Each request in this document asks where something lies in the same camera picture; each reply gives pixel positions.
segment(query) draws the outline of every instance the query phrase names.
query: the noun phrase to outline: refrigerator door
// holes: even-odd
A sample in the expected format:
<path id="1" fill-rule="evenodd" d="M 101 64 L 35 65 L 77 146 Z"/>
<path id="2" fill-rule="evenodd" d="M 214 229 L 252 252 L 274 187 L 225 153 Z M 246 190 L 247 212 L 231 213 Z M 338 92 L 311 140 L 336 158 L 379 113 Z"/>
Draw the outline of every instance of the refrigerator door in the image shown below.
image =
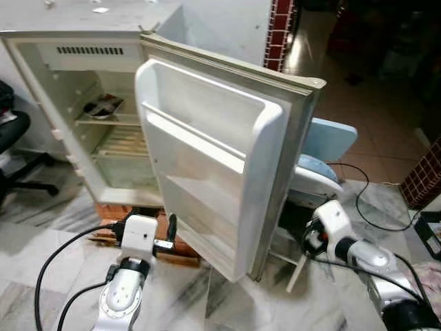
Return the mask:
<path id="1" fill-rule="evenodd" d="M 136 102 L 167 214 L 230 281 L 258 273 L 325 82 L 155 34 L 142 45 Z"/>

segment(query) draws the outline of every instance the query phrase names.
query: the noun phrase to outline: chair wheel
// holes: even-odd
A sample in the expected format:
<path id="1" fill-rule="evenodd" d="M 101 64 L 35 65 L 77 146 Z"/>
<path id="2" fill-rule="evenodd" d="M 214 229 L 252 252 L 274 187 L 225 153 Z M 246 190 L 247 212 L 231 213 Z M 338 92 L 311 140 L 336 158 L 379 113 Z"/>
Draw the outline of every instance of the chair wheel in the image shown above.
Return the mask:
<path id="1" fill-rule="evenodd" d="M 49 154 L 45 154 L 44 164 L 46 164 L 48 167 L 52 167 L 55 164 L 55 159 Z"/>
<path id="2" fill-rule="evenodd" d="M 55 186 L 53 188 L 48 188 L 48 193 L 51 197 L 54 197 L 55 195 L 57 195 L 59 193 L 59 189 L 56 188 Z"/>

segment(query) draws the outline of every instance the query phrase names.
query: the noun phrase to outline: black chair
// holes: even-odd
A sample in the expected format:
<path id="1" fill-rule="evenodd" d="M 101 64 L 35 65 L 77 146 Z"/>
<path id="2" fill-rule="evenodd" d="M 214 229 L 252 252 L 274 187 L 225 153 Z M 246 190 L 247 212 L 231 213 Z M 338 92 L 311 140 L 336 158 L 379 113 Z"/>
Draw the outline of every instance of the black chair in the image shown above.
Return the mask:
<path id="1" fill-rule="evenodd" d="M 17 116 L 13 121 L 0 125 L 0 154 L 5 152 L 14 143 L 23 136 L 30 126 L 30 118 L 24 112 L 13 111 Z M 29 174 L 35 167 L 44 163 L 47 166 L 53 166 L 55 160 L 48 154 L 43 153 L 26 164 L 22 169 L 17 170 L 9 176 L 5 176 L 0 169 L 0 207 L 6 195 L 14 188 L 29 188 L 32 190 L 45 190 L 51 196 L 58 194 L 58 189 L 54 185 L 41 183 L 23 183 L 18 181 L 20 178 Z"/>

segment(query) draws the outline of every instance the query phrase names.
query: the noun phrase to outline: cable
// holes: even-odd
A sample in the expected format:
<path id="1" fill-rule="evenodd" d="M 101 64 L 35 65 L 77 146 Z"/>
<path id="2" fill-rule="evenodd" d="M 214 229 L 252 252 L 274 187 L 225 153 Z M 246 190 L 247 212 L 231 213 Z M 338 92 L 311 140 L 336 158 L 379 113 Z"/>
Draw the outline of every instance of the cable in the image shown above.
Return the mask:
<path id="1" fill-rule="evenodd" d="M 102 283 L 95 284 L 95 285 L 92 285 L 92 286 L 88 286 L 88 287 L 82 289 L 81 291 L 75 293 L 72 296 L 72 298 L 70 298 L 70 300 L 66 303 L 66 306 L 64 307 L 64 309 L 63 309 L 63 311 L 61 313 L 60 321 L 58 322 L 57 331 L 62 331 L 63 324 L 64 324 L 64 318 L 66 317 L 66 314 L 68 313 L 68 310 L 69 310 L 70 306 L 74 303 L 76 298 L 78 298 L 83 293 L 86 293 L 87 291 L 95 290 L 96 288 L 100 288 L 101 286 L 104 286 L 105 284 L 107 284 L 107 281 L 104 281 Z"/>
<path id="2" fill-rule="evenodd" d="M 324 260 L 324 259 L 317 259 L 315 256 L 310 255 L 309 253 L 306 253 L 306 256 L 309 259 L 311 259 L 311 260 L 313 260 L 315 262 L 326 263 L 326 264 L 330 264 L 330 265 L 336 265 L 338 267 L 346 268 L 346 269 L 351 269 L 351 270 L 356 271 L 356 272 L 363 272 L 365 274 L 369 274 L 371 276 L 374 276 L 374 277 L 377 277 L 379 279 L 382 279 L 383 281 L 387 281 L 387 282 L 389 282 L 391 284 L 394 284 L 395 286 L 398 286 L 399 288 L 401 288 L 402 290 L 406 291 L 407 293 L 409 293 L 411 296 L 413 296 L 415 299 L 417 299 L 418 302 L 420 302 L 421 304 L 426 305 L 426 302 L 424 301 L 424 299 L 421 296 L 416 294 L 414 291 L 406 288 L 405 286 L 401 285 L 400 283 L 397 283 L 393 279 L 390 279 L 389 277 L 383 276 L 381 274 L 377 274 L 375 272 L 370 272 L 368 270 L 356 267 L 354 265 L 347 265 L 347 264 L 340 263 L 340 262 L 337 262 L 337 261 L 329 261 L 329 260 Z"/>
<path id="3" fill-rule="evenodd" d="M 101 229 L 112 229 L 112 224 L 110 225 L 100 225 L 95 226 L 93 228 L 90 228 L 89 230 L 83 231 L 82 233 L 76 235 L 72 239 L 68 240 L 66 243 L 64 243 L 60 248 L 58 248 L 55 252 L 52 253 L 52 255 L 46 260 L 46 262 L 43 264 L 43 267 L 41 267 L 39 276 L 37 278 L 37 284 L 35 285 L 35 295 L 34 295 L 34 317 L 35 317 L 35 326 L 37 327 L 37 331 L 43 331 L 43 326 L 41 325 L 41 319 L 40 319 L 40 291 L 41 291 L 41 282 L 43 280 L 43 275 L 46 269 L 49 266 L 49 263 L 66 247 L 68 247 L 71 243 L 76 241 L 77 239 L 81 238 L 82 236 L 89 234 L 91 232 L 101 230 Z"/>
<path id="4" fill-rule="evenodd" d="M 416 285 L 417 285 L 418 289 L 421 292 L 422 298 L 424 299 L 424 301 L 426 301 L 427 305 L 431 306 L 430 300 L 429 300 L 429 298 L 427 296 L 427 293 L 424 290 L 424 287 L 421 284 L 420 277 L 418 277 L 415 269 L 413 269 L 412 265 L 404 257 L 402 257 L 401 255 L 395 254 L 395 253 L 394 253 L 394 255 L 397 257 L 397 259 L 400 259 L 408 267 L 408 269 L 411 271 L 411 273 L 413 275 L 413 278 L 415 279 Z"/>
<path id="5" fill-rule="evenodd" d="M 377 228 L 377 229 L 380 229 L 380 230 L 384 230 L 384 231 L 390 231 L 390 232 L 402 232 L 402 231 L 405 231 L 405 230 L 409 229 L 409 228 L 412 226 L 412 224 L 413 224 L 413 220 L 415 219 L 416 215 L 419 214 L 419 213 L 421 212 L 421 210 L 418 210 L 417 213 L 416 213 L 416 214 L 412 217 L 412 219 L 410 220 L 409 224 L 407 224 L 405 227 L 403 227 L 403 228 L 399 228 L 399 229 L 384 228 L 384 227 L 382 227 L 382 226 L 380 226 L 380 225 L 376 225 L 376 224 L 370 222 L 370 220 L 368 220 L 368 219 L 367 219 L 367 218 L 361 213 L 361 211 L 360 211 L 360 207 L 359 207 L 359 205 L 358 205 L 359 202 L 360 202 L 360 196 L 361 196 L 361 194 L 367 189 L 367 187 L 369 186 L 369 183 L 370 183 L 370 181 L 369 181 L 369 177 L 367 176 L 366 172 L 364 172 L 363 170 L 361 170 L 359 167 L 356 167 L 356 166 L 351 165 L 351 164 L 348 164 L 348 163 L 335 162 L 335 163 L 327 163 L 327 164 L 328 164 L 329 166 L 332 166 L 332 165 L 338 165 L 338 166 L 347 166 L 347 167 L 351 167 L 351 168 L 354 168 L 354 169 L 358 170 L 359 172 L 361 172 L 361 173 L 363 174 L 363 176 L 365 176 L 365 179 L 366 179 L 366 185 L 365 185 L 364 188 L 360 191 L 360 193 L 357 194 L 357 197 L 356 197 L 356 208 L 357 208 L 357 212 L 358 212 L 358 214 L 360 215 L 360 217 L 361 217 L 364 221 L 366 221 L 368 224 L 372 225 L 373 227 L 375 227 L 375 228 Z"/>

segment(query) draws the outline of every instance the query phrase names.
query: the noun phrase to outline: ventilation grille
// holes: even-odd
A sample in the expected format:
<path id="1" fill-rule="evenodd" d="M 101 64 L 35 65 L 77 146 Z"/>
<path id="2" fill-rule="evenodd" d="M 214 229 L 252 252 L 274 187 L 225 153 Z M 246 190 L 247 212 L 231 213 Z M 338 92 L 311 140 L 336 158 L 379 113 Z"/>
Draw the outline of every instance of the ventilation grille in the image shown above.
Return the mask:
<path id="1" fill-rule="evenodd" d="M 124 55 L 121 47 L 57 46 L 58 54 Z"/>

